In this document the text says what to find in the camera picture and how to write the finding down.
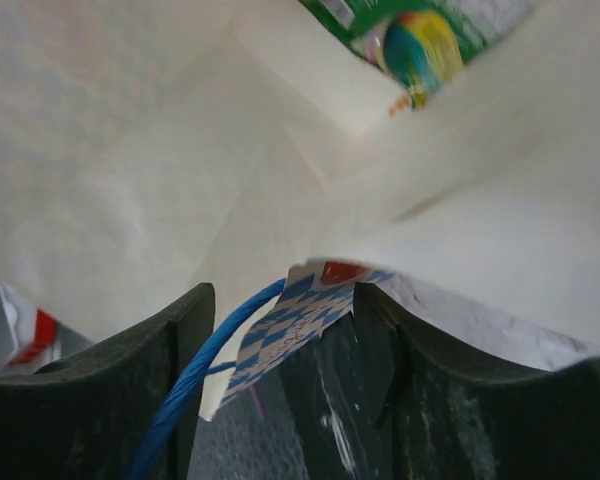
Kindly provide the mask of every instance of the white paper bag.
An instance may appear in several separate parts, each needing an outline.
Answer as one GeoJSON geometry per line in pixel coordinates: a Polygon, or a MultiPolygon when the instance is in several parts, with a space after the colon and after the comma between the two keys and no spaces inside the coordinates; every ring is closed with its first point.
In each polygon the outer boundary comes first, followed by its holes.
{"type": "Polygon", "coordinates": [[[398,92],[296,0],[0,0],[0,281],[99,341],[347,257],[600,345],[600,0],[398,92]]]}

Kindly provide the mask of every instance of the blue and white checkered paper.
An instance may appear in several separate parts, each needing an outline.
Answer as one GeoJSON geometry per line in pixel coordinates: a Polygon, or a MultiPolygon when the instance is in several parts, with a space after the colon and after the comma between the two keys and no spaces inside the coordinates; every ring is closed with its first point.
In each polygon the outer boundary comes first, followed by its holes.
{"type": "Polygon", "coordinates": [[[312,262],[289,270],[276,305],[246,333],[221,406],[349,313],[357,282],[381,285],[394,276],[382,270],[365,269],[350,279],[325,285],[321,275],[326,265],[327,262],[312,262]]]}

